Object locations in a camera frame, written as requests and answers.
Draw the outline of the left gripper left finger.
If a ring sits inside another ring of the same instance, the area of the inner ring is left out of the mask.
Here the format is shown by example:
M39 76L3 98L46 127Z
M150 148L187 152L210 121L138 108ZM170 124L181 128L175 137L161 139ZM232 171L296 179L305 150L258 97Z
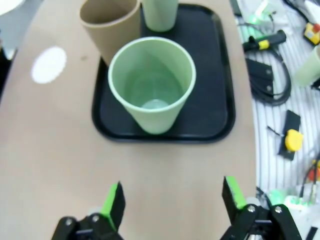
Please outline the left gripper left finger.
M112 184L102 209L81 220L73 216L62 217L51 240L124 240L119 234L126 207L123 186Z

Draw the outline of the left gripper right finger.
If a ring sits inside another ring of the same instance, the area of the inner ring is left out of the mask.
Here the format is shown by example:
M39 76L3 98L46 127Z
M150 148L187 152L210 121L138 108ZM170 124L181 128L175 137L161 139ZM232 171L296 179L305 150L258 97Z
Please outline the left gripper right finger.
M284 204L265 209L247 203L235 177L224 177L222 198L230 227L220 240L248 240L250 236L260 236L263 240L302 240L295 221Z

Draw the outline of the pale green cup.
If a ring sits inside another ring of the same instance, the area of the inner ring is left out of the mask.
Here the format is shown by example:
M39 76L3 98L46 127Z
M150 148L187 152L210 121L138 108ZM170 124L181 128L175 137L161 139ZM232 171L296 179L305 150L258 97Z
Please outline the pale green cup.
M177 18L179 0L141 0L146 26L154 32L171 30Z
M108 69L116 100L147 133L167 132L196 84L195 63L180 44L142 37L123 46Z
M316 46L297 70L293 82L299 87L308 86L320 78L320 45Z

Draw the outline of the black plate with yellow knob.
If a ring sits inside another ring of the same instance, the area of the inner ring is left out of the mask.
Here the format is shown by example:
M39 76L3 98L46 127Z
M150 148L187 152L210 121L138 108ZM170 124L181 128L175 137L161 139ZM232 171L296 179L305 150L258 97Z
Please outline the black plate with yellow knob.
M301 117L293 111L287 110L280 135L279 156L292 161L295 153L302 148L304 135L300 132L300 125Z

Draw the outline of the black plastic tray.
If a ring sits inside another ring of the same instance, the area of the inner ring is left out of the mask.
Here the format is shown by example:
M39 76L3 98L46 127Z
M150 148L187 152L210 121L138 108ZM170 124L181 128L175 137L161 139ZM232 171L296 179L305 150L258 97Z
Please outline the black plastic tray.
M235 100L223 27L211 9L180 3L173 29L159 37L177 42L191 55L196 83L172 128L161 135L143 131L111 93L108 67L100 60L92 102L92 121L104 137L120 142L206 144L232 130Z

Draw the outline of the white scalloped paper coaster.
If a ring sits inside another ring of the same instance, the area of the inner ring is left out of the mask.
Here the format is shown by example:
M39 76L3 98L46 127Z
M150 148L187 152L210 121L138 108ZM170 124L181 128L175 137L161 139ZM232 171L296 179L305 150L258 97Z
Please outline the white scalloped paper coaster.
M37 84L48 84L54 81L67 64L65 50L58 46L45 49L34 61L31 78Z

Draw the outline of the brown cup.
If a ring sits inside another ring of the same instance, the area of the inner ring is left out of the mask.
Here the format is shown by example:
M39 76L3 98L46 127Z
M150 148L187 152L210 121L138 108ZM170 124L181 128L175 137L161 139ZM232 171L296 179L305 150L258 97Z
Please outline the brown cup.
M140 0L86 0L81 6L81 25L106 65L124 45L140 38L140 6Z

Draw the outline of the yellow red emergency stop box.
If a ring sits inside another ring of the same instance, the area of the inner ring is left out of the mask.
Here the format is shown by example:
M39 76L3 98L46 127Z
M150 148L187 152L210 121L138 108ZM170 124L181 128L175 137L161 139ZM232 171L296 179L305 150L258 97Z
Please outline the yellow red emergency stop box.
M303 37L312 45L317 46L320 43L320 24L308 22L305 26Z

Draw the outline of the black metal bracket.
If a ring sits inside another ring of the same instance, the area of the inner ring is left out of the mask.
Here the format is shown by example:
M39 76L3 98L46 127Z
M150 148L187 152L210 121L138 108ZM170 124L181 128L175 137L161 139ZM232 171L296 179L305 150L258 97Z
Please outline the black metal bracket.
M274 96L274 75L270 65L245 59L247 71L249 75L251 92L255 94L265 94L267 96Z

